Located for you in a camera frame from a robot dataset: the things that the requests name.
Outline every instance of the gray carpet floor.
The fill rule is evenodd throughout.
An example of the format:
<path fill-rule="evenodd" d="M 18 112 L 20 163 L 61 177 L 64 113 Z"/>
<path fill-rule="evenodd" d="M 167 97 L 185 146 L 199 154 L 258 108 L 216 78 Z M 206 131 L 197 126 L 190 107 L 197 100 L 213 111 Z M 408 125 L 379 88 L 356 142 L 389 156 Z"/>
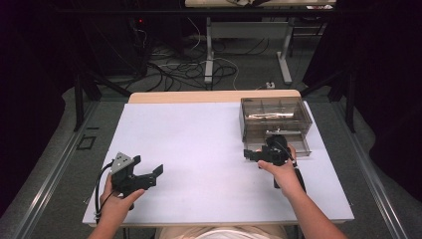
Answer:
<path fill-rule="evenodd" d="M 214 45 L 215 50 L 218 51 L 215 58 L 224 59 L 217 60 L 219 64 L 232 67 L 236 65 L 238 74 L 222 79 L 219 84 L 214 86 L 213 90 L 234 90 L 233 85 L 237 90 L 254 90 L 269 81 L 276 84 L 276 89 L 301 90 L 304 87 L 301 79 L 317 46 L 318 37 L 295 39 L 293 56 L 288 58 L 294 79 L 290 86 L 283 83 L 276 61 L 275 51 L 280 50 L 280 43 L 269 41 L 267 46 L 267 41 L 263 41 L 254 49 L 259 42 L 260 40 L 230 40 L 221 41 Z M 251 49 L 257 53 L 265 49 L 265 52 L 247 56 L 229 54 L 245 53 Z M 154 63 L 157 65 L 175 64 L 180 61 L 157 60 L 158 55 L 154 58 Z M 158 77 L 151 76 L 126 87 L 133 92 L 143 92 L 156 86 L 158 82 Z M 172 91 L 199 90 L 185 84 L 178 89 L 176 84 Z M 95 138 L 93 147 L 91 149 L 74 148 L 71 150 L 70 161 L 65 165 L 63 174 L 58 178 L 58 183 L 53 188 L 54 193 L 48 198 L 44 210 L 34 220 L 33 228 L 29 233 L 30 238 L 86 238 L 92 231 L 92 228 L 82 224 L 82 218 L 87 207 L 84 201 L 91 196 L 122 107 L 127 101 L 127 99 L 106 87 L 101 87 L 101 90 L 104 97 L 100 102 L 90 103 L 86 101 L 86 107 L 94 106 L 95 110 L 89 121 L 80 129 L 85 137 Z M 163 90 L 164 84 L 155 89 L 155 91 Z M 339 227 L 349 238 L 394 238 L 357 163 L 356 152 L 351 146 L 347 131 L 342 126 L 341 119 L 336 116 L 333 104 L 326 98 L 327 90 L 329 89 L 322 88 L 309 95 L 305 100 L 311 107 L 316 125 L 355 216 L 353 221 L 341 224 Z M 67 106 L 61 123 L 27 182 L 2 216 L 0 238 L 14 238 L 14 235 L 19 233 L 17 230 L 20 229 L 23 218 L 31 209 L 37 193 L 43 187 L 45 178 L 51 173 L 58 158 L 62 156 L 68 147 L 68 142 L 74 135 L 73 128 L 76 116 L 73 90 L 67 91 L 63 97 Z M 373 144 L 374 136 L 358 113 L 355 114 L 355 127 L 356 135 L 363 149 L 368 152 Z M 375 169 L 392 202 L 391 206 L 394 208 L 407 235 L 410 238 L 422 238 L 420 227 L 422 225 L 422 217 L 420 216 L 422 215 L 422 204 L 409 196 L 376 166 Z M 153 228 L 132 228 L 130 229 L 130 238 L 150 238 L 153 232 Z M 291 238 L 294 238 L 292 227 L 288 227 L 288 233 Z M 122 232 L 119 231 L 115 238 L 122 238 Z"/>

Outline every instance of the black device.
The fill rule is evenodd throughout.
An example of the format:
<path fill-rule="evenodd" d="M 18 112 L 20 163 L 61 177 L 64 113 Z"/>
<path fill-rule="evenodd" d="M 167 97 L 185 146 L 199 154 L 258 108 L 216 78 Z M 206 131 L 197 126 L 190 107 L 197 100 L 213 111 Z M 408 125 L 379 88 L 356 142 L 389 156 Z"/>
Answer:
<path fill-rule="evenodd" d="M 288 142 L 286 141 L 286 138 L 281 134 L 273 134 L 267 137 L 266 145 L 261 146 L 261 151 L 252 151 L 249 149 L 244 149 L 243 154 L 246 158 L 249 158 L 250 160 L 264 160 L 276 166 L 281 166 L 290 159 L 293 162 L 295 173 L 302 186 L 302 189 L 306 191 L 304 179 L 302 178 L 302 174 L 298 168 L 298 164 L 296 163 L 296 160 L 292 158 L 291 151 L 288 148 Z M 276 180 L 274 180 L 274 187 L 280 188 Z"/>
<path fill-rule="evenodd" d="M 132 160 L 124 158 L 118 160 L 121 155 L 117 155 L 116 161 L 113 165 L 120 164 L 120 168 L 117 172 L 113 171 L 111 167 L 111 185 L 112 189 L 123 194 L 123 197 L 127 197 L 132 192 L 138 189 L 148 190 L 149 187 L 156 185 L 156 178 L 163 172 L 163 164 L 156 167 L 151 173 L 144 175 L 134 175 L 134 167 L 140 163 L 140 156 L 134 157 Z"/>
<path fill-rule="evenodd" d="M 76 9 L 91 11 L 180 8 L 180 0 L 71 0 L 71 2 Z M 87 39 L 83 41 L 81 40 L 83 38 L 77 38 L 82 42 L 78 42 L 79 45 L 84 48 L 83 57 L 86 58 L 85 55 L 92 52 L 93 59 L 88 61 L 88 64 L 98 68 L 98 73 L 102 76 L 145 77 L 151 52 L 154 44 L 158 42 L 179 54 L 183 53 L 180 17 L 104 17 L 94 14 L 79 20 Z"/>
<path fill-rule="evenodd" d="M 144 175 L 134 175 L 134 167 L 140 163 L 140 156 L 135 156 L 131 158 L 121 152 L 117 154 L 115 159 L 103 167 L 99 178 L 97 180 L 96 186 L 96 221 L 99 223 L 100 217 L 102 216 L 102 205 L 100 206 L 100 193 L 99 187 L 102 179 L 103 173 L 107 168 L 111 167 L 109 171 L 111 174 L 111 187 L 113 192 L 119 192 L 123 194 L 123 197 L 129 196 L 132 192 L 138 189 L 148 190 L 149 187 L 156 185 L 156 178 L 162 174 L 164 171 L 163 164 L 157 166 L 151 173 Z"/>

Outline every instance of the clear plastic box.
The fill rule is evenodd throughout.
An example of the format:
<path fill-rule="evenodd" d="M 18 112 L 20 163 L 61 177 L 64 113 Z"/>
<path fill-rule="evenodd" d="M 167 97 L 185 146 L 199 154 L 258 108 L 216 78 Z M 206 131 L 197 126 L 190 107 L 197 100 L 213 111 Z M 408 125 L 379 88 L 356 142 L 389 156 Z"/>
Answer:
<path fill-rule="evenodd" d="M 297 156 L 311 153 L 306 136 L 313 122 L 301 97 L 242 98 L 239 120 L 246 149 L 259 149 L 271 134 L 282 134 Z"/>

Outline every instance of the wall outlet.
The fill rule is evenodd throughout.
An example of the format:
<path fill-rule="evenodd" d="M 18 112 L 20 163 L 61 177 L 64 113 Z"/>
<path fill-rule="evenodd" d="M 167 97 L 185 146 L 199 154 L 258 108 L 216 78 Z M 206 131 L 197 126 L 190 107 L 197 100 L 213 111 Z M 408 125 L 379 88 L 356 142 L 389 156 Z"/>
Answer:
<path fill-rule="evenodd" d="M 267 90 L 273 90 L 276 88 L 276 84 L 274 84 L 273 82 L 267 82 Z"/>

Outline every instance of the table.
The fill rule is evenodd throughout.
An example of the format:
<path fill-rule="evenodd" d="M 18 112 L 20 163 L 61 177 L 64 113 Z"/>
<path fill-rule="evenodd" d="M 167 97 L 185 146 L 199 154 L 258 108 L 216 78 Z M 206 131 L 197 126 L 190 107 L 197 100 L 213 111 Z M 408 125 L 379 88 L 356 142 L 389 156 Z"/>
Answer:
<path fill-rule="evenodd" d="M 135 202 L 122 226 L 297 224 L 273 176 L 243 156 L 240 99 L 299 96 L 297 91 L 136 93 L 125 105 L 105 157 L 141 155 L 134 174 L 159 164 L 157 185 Z M 353 214 L 314 123 L 310 156 L 299 166 L 308 195 L 336 223 Z M 103 176 L 100 191 L 103 191 Z M 83 223 L 95 226 L 94 197 Z"/>
<path fill-rule="evenodd" d="M 334 5 L 335 0 L 271 0 L 263 3 L 260 7 L 294 7 L 294 6 L 323 6 Z M 216 8 L 238 7 L 226 0 L 186 0 L 186 7 L 193 8 Z M 282 71 L 285 84 L 292 83 L 286 55 L 293 36 L 295 18 L 288 22 L 212 22 L 207 17 L 207 64 L 205 67 L 205 84 L 212 83 L 214 52 L 212 50 L 212 38 L 273 38 L 284 39 L 282 51 L 277 52 L 277 58 Z"/>

